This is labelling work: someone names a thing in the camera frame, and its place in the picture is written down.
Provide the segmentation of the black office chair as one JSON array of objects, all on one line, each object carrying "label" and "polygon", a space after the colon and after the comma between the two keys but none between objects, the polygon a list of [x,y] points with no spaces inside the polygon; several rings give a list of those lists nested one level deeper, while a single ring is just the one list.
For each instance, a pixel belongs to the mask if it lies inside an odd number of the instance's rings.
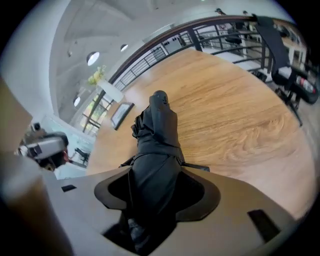
[{"label": "black office chair", "polygon": [[[282,99],[286,106],[291,108],[299,125],[303,122],[298,114],[300,100],[313,105],[319,98],[319,90],[314,83],[308,80],[308,75],[303,70],[290,65],[290,59],[283,44],[280,33],[275,28],[272,18],[267,16],[252,15],[256,19],[255,28],[262,41],[268,47],[269,56],[272,59],[270,76],[274,84],[278,86],[275,93]],[[315,93],[309,93],[296,83],[297,76],[307,79],[315,88]]]}]

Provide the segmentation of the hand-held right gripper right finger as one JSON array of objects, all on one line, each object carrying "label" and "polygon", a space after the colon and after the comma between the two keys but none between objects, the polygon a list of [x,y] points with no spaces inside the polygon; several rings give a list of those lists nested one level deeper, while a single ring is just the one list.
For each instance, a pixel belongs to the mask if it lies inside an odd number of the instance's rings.
[{"label": "hand-held right gripper right finger", "polygon": [[244,181],[193,168],[182,176],[174,256],[265,256],[297,226],[284,208]]}]

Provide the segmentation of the black picture frame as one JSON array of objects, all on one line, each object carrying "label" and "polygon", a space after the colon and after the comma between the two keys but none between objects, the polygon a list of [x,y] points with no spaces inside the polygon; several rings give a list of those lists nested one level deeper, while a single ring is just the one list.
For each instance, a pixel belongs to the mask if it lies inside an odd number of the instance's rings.
[{"label": "black picture frame", "polygon": [[119,105],[114,114],[111,117],[111,124],[115,131],[118,130],[128,113],[135,106],[133,102],[124,102]]}]

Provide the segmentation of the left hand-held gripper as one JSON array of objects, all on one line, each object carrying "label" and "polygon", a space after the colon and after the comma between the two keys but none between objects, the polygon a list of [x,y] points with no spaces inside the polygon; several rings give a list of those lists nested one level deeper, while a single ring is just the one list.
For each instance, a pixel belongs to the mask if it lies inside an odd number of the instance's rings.
[{"label": "left hand-held gripper", "polygon": [[20,150],[27,148],[27,156],[34,160],[47,159],[63,152],[69,140],[63,132],[47,133],[39,122],[30,125],[19,144]]}]

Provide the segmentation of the wooden table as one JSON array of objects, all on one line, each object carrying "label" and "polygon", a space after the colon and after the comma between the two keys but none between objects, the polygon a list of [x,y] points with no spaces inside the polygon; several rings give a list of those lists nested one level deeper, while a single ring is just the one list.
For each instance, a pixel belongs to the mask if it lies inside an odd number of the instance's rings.
[{"label": "wooden table", "polygon": [[292,112],[249,72],[192,49],[156,64],[125,90],[124,100],[134,107],[118,130],[105,117],[88,175],[116,169],[137,152],[131,126],[158,90],[167,93],[177,113],[188,163],[255,186],[295,219],[311,208],[317,194],[315,164]]}]

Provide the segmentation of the white vase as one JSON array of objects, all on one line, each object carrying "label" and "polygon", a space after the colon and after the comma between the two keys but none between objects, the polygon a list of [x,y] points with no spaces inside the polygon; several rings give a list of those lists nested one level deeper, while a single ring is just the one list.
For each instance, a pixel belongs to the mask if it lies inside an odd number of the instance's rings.
[{"label": "white vase", "polygon": [[100,86],[107,96],[115,102],[120,103],[123,100],[123,93],[105,79],[99,80],[97,85]]}]

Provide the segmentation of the black metal railing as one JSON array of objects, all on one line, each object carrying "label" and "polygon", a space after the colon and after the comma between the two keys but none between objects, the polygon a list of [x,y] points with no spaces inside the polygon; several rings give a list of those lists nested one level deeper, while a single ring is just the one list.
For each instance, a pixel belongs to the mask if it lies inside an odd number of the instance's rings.
[{"label": "black metal railing", "polygon": [[273,61],[266,43],[255,29],[252,16],[214,16],[175,26],[136,50],[112,75],[109,82],[120,91],[159,62],[183,50],[194,49],[217,56],[234,54],[234,64],[251,62],[247,70],[271,71]]}]

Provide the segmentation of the black umbrella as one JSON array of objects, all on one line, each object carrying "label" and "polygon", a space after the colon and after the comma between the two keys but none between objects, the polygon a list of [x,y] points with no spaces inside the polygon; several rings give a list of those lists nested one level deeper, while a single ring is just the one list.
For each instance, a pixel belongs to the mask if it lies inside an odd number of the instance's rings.
[{"label": "black umbrella", "polygon": [[201,183],[182,171],[185,159],[177,126],[167,94],[158,90],[131,127],[137,154],[128,175],[127,220],[140,256],[156,249],[176,227],[176,213],[197,203],[205,192]]}]

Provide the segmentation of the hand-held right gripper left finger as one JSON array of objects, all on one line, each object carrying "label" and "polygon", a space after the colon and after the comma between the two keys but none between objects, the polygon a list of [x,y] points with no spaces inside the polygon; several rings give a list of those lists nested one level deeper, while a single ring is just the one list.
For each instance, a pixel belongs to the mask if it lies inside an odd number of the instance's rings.
[{"label": "hand-held right gripper left finger", "polygon": [[119,222],[121,211],[106,208],[94,195],[99,182],[125,170],[121,167],[70,179],[57,179],[53,172],[42,172],[53,210],[74,255],[131,255],[103,235]]}]

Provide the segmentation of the yellow and white flowers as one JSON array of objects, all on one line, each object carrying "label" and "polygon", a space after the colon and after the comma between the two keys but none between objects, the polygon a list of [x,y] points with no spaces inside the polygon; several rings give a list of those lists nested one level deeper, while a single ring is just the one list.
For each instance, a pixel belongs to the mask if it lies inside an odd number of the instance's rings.
[{"label": "yellow and white flowers", "polygon": [[93,73],[93,75],[91,75],[87,79],[88,84],[96,86],[101,79],[105,78],[105,70],[106,70],[105,65],[98,66],[97,70]]}]

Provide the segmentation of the red and white bottle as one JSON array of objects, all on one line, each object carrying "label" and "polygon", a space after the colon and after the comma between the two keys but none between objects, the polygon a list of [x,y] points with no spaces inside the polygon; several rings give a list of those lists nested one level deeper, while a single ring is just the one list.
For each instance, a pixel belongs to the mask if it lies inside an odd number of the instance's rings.
[{"label": "red and white bottle", "polygon": [[298,75],[296,77],[296,83],[299,84],[308,93],[316,93],[315,87],[306,78]]}]

